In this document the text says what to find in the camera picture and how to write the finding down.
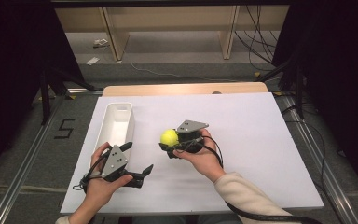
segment tennis ball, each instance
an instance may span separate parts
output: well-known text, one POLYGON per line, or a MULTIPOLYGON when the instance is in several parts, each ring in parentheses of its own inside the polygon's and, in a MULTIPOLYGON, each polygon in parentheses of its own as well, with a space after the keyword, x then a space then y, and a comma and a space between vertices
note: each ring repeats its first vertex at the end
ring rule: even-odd
POLYGON ((174 129, 169 129, 165 131, 159 138, 159 142, 172 147, 179 143, 178 134, 174 129))

